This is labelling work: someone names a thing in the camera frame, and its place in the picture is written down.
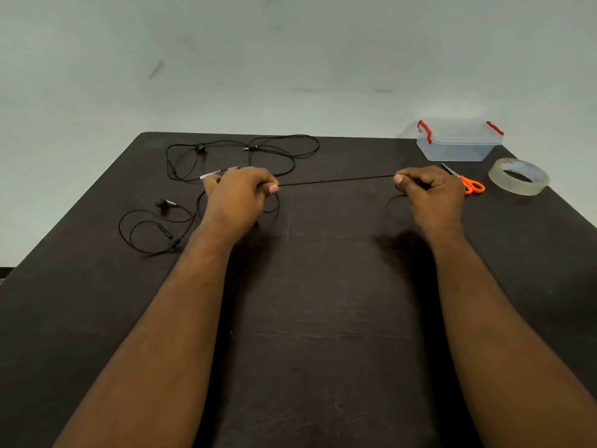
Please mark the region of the person's right hand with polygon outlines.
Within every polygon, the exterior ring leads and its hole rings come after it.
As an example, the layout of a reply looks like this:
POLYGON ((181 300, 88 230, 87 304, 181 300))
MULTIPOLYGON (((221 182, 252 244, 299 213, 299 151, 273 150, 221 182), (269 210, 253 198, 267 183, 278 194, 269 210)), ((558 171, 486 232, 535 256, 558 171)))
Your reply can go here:
POLYGON ((463 235, 461 211, 465 188, 461 181, 437 166, 405 168, 415 222, 427 237, 463 235))

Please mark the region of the person's left hand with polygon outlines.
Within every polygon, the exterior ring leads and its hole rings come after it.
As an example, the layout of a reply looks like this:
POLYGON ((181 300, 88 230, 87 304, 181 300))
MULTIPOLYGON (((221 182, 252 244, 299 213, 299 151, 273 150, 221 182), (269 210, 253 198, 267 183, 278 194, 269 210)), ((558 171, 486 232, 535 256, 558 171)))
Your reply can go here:
POLYGON ((278 183, 267 169, 253 166, 230 168, 222 175, 203 179, 208 201, 204 222, 227 233, 242 235, 255 224, 263 212, 263 183, 278 183))

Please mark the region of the person's left forearm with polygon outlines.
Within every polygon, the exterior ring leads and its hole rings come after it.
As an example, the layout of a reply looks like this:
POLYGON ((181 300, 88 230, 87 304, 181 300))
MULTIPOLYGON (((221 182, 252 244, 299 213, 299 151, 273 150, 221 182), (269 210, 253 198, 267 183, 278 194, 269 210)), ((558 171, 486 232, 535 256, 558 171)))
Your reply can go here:
POLYGON ((52 448, 191 448, 230 254, 254 223, 205 216, 52 448))

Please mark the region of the person's right forearm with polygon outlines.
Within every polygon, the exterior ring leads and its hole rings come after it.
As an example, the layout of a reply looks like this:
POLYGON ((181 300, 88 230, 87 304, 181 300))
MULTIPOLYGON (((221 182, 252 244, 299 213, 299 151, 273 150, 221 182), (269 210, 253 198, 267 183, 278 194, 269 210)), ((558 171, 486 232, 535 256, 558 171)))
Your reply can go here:
POLYGON ((459 223, 424 229, 447 340, 485 448, 597 448, 597 402, 517 313, 459 223))

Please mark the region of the clear plastic box red latches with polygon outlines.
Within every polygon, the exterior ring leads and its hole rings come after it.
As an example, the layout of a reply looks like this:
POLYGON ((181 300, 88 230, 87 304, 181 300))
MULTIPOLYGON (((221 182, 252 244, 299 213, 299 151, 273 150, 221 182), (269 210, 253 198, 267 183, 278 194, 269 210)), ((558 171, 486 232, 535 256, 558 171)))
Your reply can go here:
POLYGON ((481 162, 503 144, 504 132, 485 118, 423 116, 396 138, 414 139, 430 162, 481 162))

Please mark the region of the clear adhesive tape roll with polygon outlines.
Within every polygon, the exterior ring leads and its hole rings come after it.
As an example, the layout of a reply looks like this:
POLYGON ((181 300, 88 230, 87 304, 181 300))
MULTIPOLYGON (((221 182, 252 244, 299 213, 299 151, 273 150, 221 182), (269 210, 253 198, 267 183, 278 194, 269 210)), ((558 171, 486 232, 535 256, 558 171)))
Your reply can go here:
POLYGON ((521 196, 538 195, 550 184, 550 177, 543 169, 514 158, 498 159, 488 178, 506 192, 521 196))

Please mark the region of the orange handled scissors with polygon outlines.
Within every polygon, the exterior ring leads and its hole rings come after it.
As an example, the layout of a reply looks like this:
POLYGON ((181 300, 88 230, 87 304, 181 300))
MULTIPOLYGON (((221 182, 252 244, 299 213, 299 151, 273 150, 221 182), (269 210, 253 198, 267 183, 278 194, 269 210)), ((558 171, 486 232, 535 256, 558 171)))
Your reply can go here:
POLYGON ((475 180, 470 180, 470 179, 466 178, 465 176, 458 174, 457 172, 455 172, 452 168, 450 168, 448 165, 444 164, 443 162, 441 163, 441 166, 444 168, 445 171, 447 171, 451 175, 457 177, 461 181, 462 185, 465 188, 465 195, 482 194, 485 192, 486 188, 482 183, 475 181, 475 180))

